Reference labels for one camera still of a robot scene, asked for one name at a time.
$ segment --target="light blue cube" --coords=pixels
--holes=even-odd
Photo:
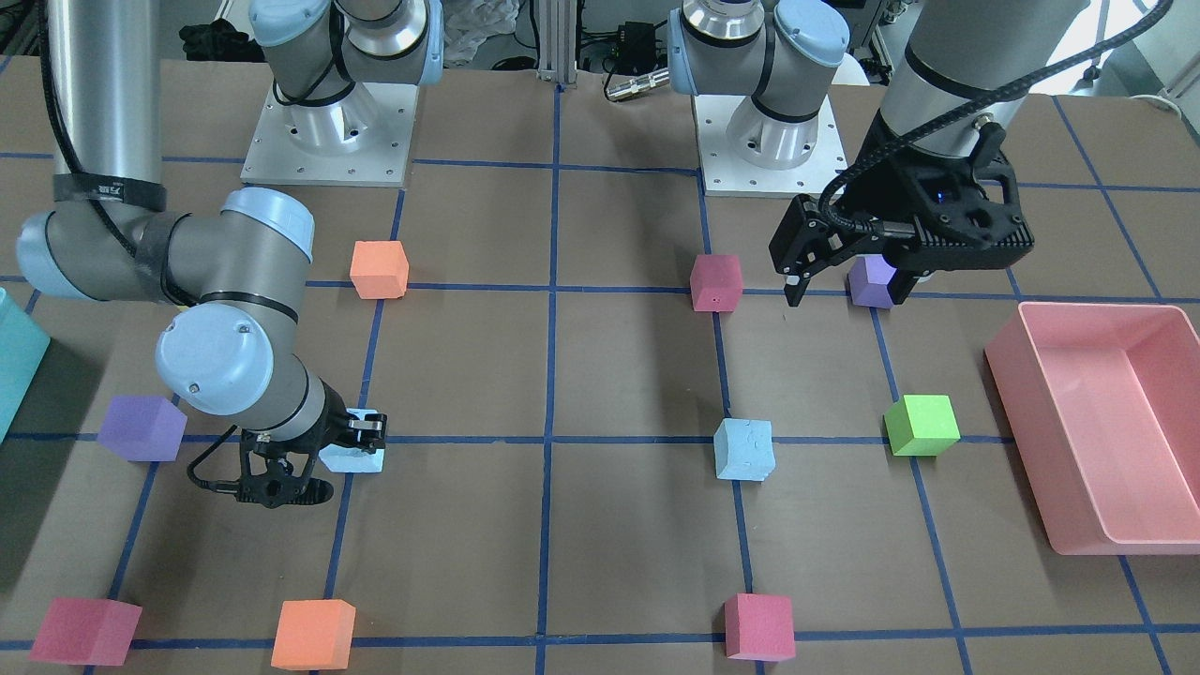
[[[362,419],[366,414],[378,411],[347,408],[347,412]],[[358,448],[343,448],[342,446],[325,446],[317,456],[325,465],[325,468],[334,473],[379,473],[383,471],[383,455],[385,450],[379,448],[373,453]]]
[[[713,447],[718,478],[766,480],[775,471],[769,422],[726,418],[713,436]]]

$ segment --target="plastic bin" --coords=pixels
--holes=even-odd
[[[1182,310],[1022,303],[986,354],[1054,550],[1200,554],[1200,340]]]

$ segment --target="white plastic bag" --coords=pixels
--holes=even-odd
[[[518,0],[442,0],[445,14],[445,64],[463,66],[475,58],[479,46],[493,35],[514,32]]]

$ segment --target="foam cube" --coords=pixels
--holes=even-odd
[[[283,670],[344,670],[350,664],[354,605],[346,601],[286,601],[271,665]]]
[[[716,477],[725,480],[766,480],[775,471],[770,423],[760,419],[721,420],[713,436]]]
[[[0,288],[0,438],[8,432],[50,338]]]
[[[186,425],[162,396],[113,396],[96,440],[128,461],[174,461]]]
[[[346,408],[347,412],[359,419],[379,411],[364,408]],[[343,448],[342,446],[325,446],[317,456],[325,465],[325,468],[334,473],[379,473],[383,471],[384,448],[373,453],[358,448]]]
[[[742,262],[737,256],[696,256],[690,281],[691,309],[731,312],[742,299]]]
[[[400,241],[355,241],[350,281],[364,300],[401,298],[408,292],[408,256]]]
[[[142,608],[116,601],[54,598],[29,661],[124,665]]]
[[[726,601],[725,656],[773,662],[796,658],[792,598],[738,593]]]
[[[859,256],[850,268],[850,301],[860,307],[889,310],[895,306],[888,294],[888,282],[895,268],[883,256]]]
[[[962,437],[950,398],[941,394],[905,394],[883,424],[894,455],[940,455]]]

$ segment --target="metal base plate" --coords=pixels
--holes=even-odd
[[[820,195],[846,168],[841,136],[826,97],[817,113],[820,131],[812,154],[803,165],[787,171],[751,165],[733,151],[725,130],[744,96],[696,96],[696,138],[704,169],[704,192],[714,197],[780,197],[798,193]]]
[[[268,92],[254,139],[241,167],[245,183],[262,185],[354,185],[403,187],[408,169],[416,97],[412,84],[365,83],[379,104],[382,133],[346,155],[313,155],[296,145],[288,132],[290,115]]]

